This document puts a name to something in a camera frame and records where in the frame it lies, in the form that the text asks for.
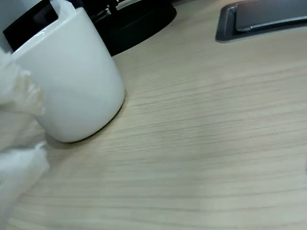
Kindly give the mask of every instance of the white plastic bag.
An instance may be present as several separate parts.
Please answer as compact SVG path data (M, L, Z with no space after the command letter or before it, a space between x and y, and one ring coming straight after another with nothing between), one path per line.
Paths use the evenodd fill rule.
M0 111L44 113L43 91L30 76L29 71L14 62L10 53L0 48Z
M13 204L49 169L45 142L34 148L0 151L0 230L5 229Z

